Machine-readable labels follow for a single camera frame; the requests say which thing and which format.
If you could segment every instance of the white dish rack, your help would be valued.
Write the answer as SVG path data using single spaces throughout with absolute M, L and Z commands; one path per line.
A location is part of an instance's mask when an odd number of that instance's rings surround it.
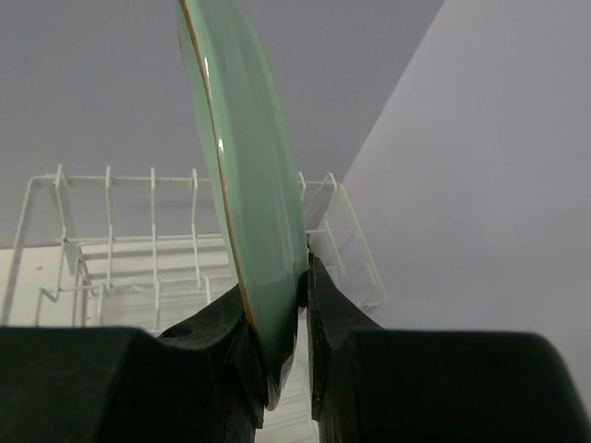
M 336 285 L 366 312 L 384 303 L 386 293 L 343 186 L 332 174 L 308 181 L 298 173 L 295 180 L 310 248 Z M 89 189 L 92 198 L 72 200 L 72 193 Z M 147 233 L 123 232 L 133 228 L 133 217 L 120 229 L 119 212 L 128 210 L 115 201 L 126 189 L 149 196 Z M 43 247 L 27 240 L 31 224 L 40 222 L 33 210 L 40 200 L 51 201 L 59 227 Z M 168 233 L 159 225 L 171 201 L 187 208 L 183 233 Z M 115 176 L 107 167 L 104 175 L 90 176 L 68 175 L 60 165 L 55 174 L 32 178 L 14 246 L 0 251 L 0 263 L 7 268 L 0 324 L 126 325 L 159 334 L 195 314 L 235 285 L 211 203 L 209 179 L 195 170 L 189 177 L 172 178 L 157 176 L 154 168 L 146 176 Z M 87 211 L 88 219 L 89 210 L 97 218 L 103 213 L 103 235 L 77 235 L 74 220 L 81 211 Z M 48 217 L 43 215 L 41 222 L 49 223 Z M 176 222 L 182 229 L 182 220 Z M 298 343 L 304 346 L 298 344 L 280 406 L 265 414 L 257 441 L 317 440 L 309 420 L 306 328 L 301 326 Z

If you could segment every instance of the plate surface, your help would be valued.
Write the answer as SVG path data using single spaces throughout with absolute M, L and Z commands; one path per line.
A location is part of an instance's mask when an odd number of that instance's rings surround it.
M 177 0 L 178 31 L 218 220 L 265 366 L 289 373 L 308 247 L 294 154 L 266 54 L 230 0 Z

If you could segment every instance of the plate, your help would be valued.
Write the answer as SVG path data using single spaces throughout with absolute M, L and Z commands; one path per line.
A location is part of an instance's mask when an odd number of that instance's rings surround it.
M 259 37 L 230 0 L 177 0 L 216 214 L 274 409 L 296 341 L 306 230 L 287 123 Z

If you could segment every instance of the dish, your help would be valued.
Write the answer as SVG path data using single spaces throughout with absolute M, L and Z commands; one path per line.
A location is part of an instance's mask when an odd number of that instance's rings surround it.
M 218 220 L 267 378 L 279 401 L 296 340 L 297 286 L 308 269 L 295 159 L 271 68 L 230 0 L 177 0 Z

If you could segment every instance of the dish rack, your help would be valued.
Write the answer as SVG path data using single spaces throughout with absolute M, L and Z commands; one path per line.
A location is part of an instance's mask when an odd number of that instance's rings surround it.
M 371 312 L 386 301 L 386 293 L 343 186 L 332 174 L 322 181 L 308 181 L 301 173 L 294 179 L 310 249 L 337 287 Z M 142 208 L 117 205 L 119 193 L 130 189 L 146 199 Z M 79 193 L 86 191 L 91 196 L 81 198 Z M 47 232 L 52 217 L 45 213 L 35 218 L 40 202 L 53 207 L 58 230 L 43 246 L 33 246 L 28 242 L 31 226 L 42 224 Z M 186 210 L 173 210 L 171 230 L 161 222 L 173 208 Z M 86 219 L 87 231 L 101 225 L 101 234 L 77 235 L 75 221 L 80 219 Z M 134 234 L 142 223 L 146 232 Z M 210 181 L 196 170 L 180 178 L 160 177 L 154 168 L 146 176 L 115 176 L 107 166 L 104 175 L 91 176 L 68 175 L 59 165 L 54 174 L 30 180 L 14 246 L 0 251 L 0 260 L 8 269 L 2 325 L 127 325 L 157 335 L 236 284 L 215 219 Z M 304 321 L 282 401 L 266 412 L 257 441 L 317 441 L 316 424 L 309 418 Z

